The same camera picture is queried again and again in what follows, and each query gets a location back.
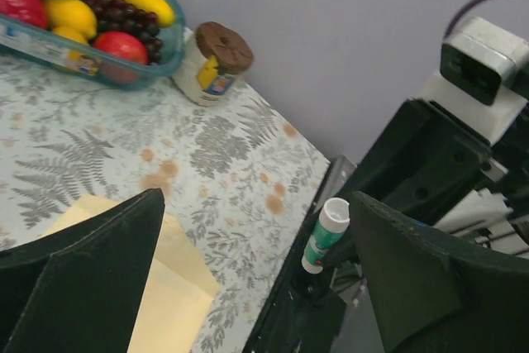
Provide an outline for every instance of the paper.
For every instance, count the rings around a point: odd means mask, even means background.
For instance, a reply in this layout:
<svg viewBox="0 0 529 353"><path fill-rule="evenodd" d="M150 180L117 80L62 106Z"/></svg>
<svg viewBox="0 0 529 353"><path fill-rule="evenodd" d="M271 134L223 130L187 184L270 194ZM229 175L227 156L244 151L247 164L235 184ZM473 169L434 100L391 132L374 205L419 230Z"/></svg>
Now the paper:
<svg viewBox="0 0 529 353"><path fill-rule="evenodd" d="M82 196L44 236L116 205L106 198ZM189 353L219 288L178 220L165 214L129 353Z"/></svg>

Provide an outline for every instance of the jar lid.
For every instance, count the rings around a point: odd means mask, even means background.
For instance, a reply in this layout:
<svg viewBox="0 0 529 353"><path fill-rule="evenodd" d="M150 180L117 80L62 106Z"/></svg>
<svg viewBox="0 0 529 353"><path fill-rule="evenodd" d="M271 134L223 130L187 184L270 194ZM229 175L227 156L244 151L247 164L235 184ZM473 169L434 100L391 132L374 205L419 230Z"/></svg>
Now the jar lid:
<svg viewBox="0 0 529 353"><path fill-rule="evenodd" d="M254 54L245 40L236 32L216 22L200 25L195 38L204 57L217 57L218 64L228 74L240 74L251 67Z"/></svg>

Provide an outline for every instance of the floral tablecloth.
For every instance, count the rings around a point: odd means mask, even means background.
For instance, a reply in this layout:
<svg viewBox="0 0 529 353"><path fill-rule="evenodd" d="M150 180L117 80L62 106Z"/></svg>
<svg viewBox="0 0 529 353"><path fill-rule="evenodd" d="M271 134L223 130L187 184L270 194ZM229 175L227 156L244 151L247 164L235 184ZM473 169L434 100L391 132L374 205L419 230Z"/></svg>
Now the floral tablecloth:
<svg viewBox="0 0 529 353"><path fill-rule="evenodd" d="M222 285L194 352L241 351L327 160L252 87L218 107L169 79L124 93L0 52L0 250L84 193L164 191Z"/></svg>

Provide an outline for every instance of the wall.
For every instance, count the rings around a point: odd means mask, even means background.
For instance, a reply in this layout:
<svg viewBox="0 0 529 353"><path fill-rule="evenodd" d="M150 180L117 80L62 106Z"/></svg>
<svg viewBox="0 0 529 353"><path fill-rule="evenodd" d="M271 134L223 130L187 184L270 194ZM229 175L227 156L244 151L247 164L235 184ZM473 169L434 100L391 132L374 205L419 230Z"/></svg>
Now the wall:
<svg viewBox="0 0 529 353"><path fill-rule="evenodd" d="M437 65L466 0L179 0L189 25L219 21L256 54L248 80L326 155L360 160ZM475 14L529 38L529 0Z"/></svg>

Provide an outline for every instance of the apple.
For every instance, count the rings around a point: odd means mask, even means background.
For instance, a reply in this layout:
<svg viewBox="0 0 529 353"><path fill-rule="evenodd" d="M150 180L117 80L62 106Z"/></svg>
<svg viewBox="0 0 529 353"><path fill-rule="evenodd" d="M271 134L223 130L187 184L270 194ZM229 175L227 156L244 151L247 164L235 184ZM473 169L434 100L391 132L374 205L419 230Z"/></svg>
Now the apple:
<svg viewBox="0 0 529 353"><path fill-rule="evenodd" d="M147 65L149 62L145 46L134 36L125 32L110 31L103 33L93 43L93 47L138 64ZM100 71L103 76L115 83L132 83L140 78L131 70L108 62L102 63Z"/></svg>

